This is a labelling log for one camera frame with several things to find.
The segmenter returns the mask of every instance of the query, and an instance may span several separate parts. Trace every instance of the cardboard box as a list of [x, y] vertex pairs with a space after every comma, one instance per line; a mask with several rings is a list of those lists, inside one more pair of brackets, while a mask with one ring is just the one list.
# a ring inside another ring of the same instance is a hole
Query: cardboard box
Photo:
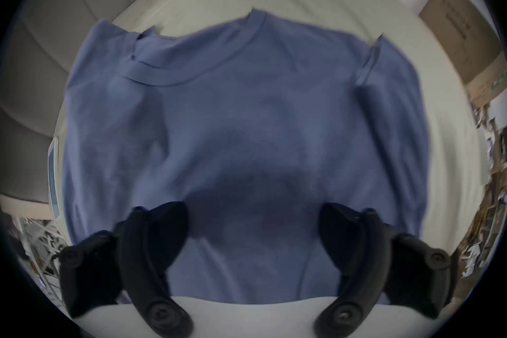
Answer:
[[503, 168], [502, 163], [502, 155], [501, 155], [501, 145], [500, 145], [500, 136], [498, 135], [498, 129], [496, 127], [495, 120], [491, 120], [491, 124], [493, 126], [493, 132], [495, 134], [495, 144], [493, 145], [493, 168], [491, 168], [491, 174], [501, 172]]
[[500, 41], [469, 0], [428, 0], [419, 16], [446, 51], [476, 108], [507, 88]]

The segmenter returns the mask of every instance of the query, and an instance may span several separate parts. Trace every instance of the white bed sheet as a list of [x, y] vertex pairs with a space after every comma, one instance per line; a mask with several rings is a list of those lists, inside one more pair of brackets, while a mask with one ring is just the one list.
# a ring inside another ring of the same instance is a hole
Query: white bed sheet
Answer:
[[[384, 34], [411, 60], [420, 78], [431, 147], [422, 240], [452, 253], [484, 195], [485, 142], [449, 58], [422, 20], [397, 0], [136, 0], [114, 23], [137, 32], [155, 25], [161, 35], [181, 36], [243, 17], [253, 7], [347, 31], [371, 44]], [[55, 135], [62, 138], [63, 110], [60, 115]]]

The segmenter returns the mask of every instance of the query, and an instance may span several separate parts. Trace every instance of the clutter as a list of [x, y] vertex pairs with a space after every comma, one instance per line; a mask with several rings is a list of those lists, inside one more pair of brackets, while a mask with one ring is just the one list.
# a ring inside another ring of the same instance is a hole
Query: clutter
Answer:
[[466, 278], [473, 273], [473, 269], [475, 267], [475, 263], [477, 261], [478, 256], [481, 254], [481, 248], [479, 246], [479, 241], [477, 241], [474, 245], [467, 249], [467, 253], [469, 253], [468, 257], [462, 257], [461, 259], [466, 260], [465, 271], [462, 273], [462, 277]]
[[500, 41], [469, 0], [428, 0], [419, 16], [442, 44], [476, 108], [507, 88]]
[[507, 217], [507, 169], [502, 170], [505, 157], [501, 153], [500, 136], [495, 120], [488, 117], [488, 105], [478, 108], [477, 114], [480, 129], [484, 130], [488, 142], [491, 178], [484, 199], [457, 248], [459, 281], [453, 294], [453, 305], [442, 311], [442, 317], [452, 315], [476, 285], [495, 253]]

